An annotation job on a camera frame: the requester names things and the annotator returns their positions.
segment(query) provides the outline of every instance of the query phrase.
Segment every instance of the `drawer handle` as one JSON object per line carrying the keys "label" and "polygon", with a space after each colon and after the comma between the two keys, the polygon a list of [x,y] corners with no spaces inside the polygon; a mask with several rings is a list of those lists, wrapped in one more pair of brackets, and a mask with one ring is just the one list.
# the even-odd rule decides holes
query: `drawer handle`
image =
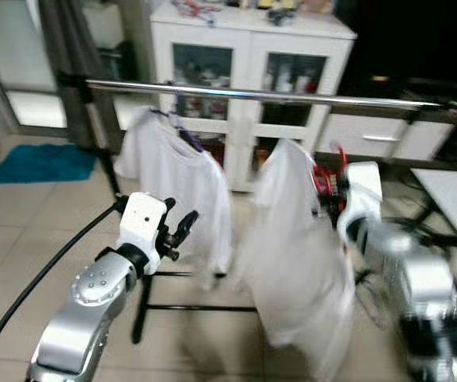
{"label": "drawer handle", "polygon": [[394,137],[380,137],[378,135],[363,135],[365,141],[372,142],[398,142],[399,138]]}

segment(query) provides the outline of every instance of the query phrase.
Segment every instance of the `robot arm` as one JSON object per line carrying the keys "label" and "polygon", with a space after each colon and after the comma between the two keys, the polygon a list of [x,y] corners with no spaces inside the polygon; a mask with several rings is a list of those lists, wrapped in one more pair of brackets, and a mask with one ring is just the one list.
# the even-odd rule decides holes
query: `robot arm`
{"label": "robot arm", "polygon": [[174,199],[131,194],[120,224],[118,249],[106,248],[71,285],[66,303],[46,327],[27,372],[28,381],[92,380],[108,330],[123,310],[137,279],[152,275],[163,256],[176,260],[178,247],[198,217],[193,211],[171,235],[165,225]]}
{"label": "robot arm", "polygon": [[381,182],[375,163],[346,170],[346,208],[337,230],[388,286],[408,347],[414,380],[457,381],[457,288],[444,257],[381,222]]}

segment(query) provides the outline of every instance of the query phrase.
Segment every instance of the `tiled floor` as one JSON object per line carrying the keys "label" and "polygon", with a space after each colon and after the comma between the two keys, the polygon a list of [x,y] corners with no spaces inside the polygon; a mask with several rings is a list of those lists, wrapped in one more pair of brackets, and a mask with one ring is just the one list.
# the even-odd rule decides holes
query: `tiled floor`
{"label": "tiled floor", "polygon": [[[10,136],[2,153],[21,143],[61,143],[58,138]],[[125,193],[138,188],[122,181]],[[392,203],[383,214],[412,213],[409,189],[385,185]],[[79,228],[111,203],[106,179],[97,166],[91,179],[42,185],[0,185],[0,317],[25,285]],[[248,199],[234,197],[236,237],[250,219]],[[75,272],[107,245],[114,245],[118,217],[114,214],[81,240],[25,301],[0,337],[0,380],[20,381],[42,330],[64,302]],[[111,328],[96,381],[301,381],[308,379],[303,357],[293,349],[272,350],[254,313],[149,313],[143,341],[130,342],[137,290]],[[247,295],[221,287],[200,292],[188,279],[159,280],[153,302],[206,302],[248,306]],[[391,324],[380,330],[357,306],[353,339],[340,381],[407,380],[403,352]]]}

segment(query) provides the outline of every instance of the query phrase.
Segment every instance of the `blue rug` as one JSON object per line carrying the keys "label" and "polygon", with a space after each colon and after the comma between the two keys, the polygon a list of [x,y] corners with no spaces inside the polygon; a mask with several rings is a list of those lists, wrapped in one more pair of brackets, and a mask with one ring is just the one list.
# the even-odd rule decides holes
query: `blue rug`
{"label": "blue rug", "polygon": [[0,184],[85,181],[96,157],[75,145],[21,145],[11,150],[0,165]]}

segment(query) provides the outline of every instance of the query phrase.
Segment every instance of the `black cable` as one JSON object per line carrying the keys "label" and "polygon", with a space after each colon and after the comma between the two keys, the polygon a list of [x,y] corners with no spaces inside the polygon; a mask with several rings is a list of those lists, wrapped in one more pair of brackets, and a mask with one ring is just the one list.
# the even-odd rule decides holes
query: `black cable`
{"label": "black cable", "polygon": [[85,236],[91,229],[93,229],[100,221],[102,221],[105,217],[107,217],[110,212],[115,211],[116,209],[121,208],[121,203],[124,200],[119,200],[115,202],[110,208],[106,209],[102,212],[97,218],[91,221],[85,228],[83,228],[80,232],[78,232],[69,242],[63,246],[58,253],[55,254],[54,257],[41,269],[41,271],[37,274],[37,276],[30,282],[30,284],[20,293],[18,298],[14,300],[13,305],[4,313],[4,316],[0,320],[0,333],[4,330],[7,322],[13,317],[13,314],[16,310],[20,307],[20,305],[25,301],[29,294],[33,291],[36,285],[50,272],[50,270],[58,263],[58,261],[66,254],[67,251],[71,249],[73,245],[76,244],[82,237]]}

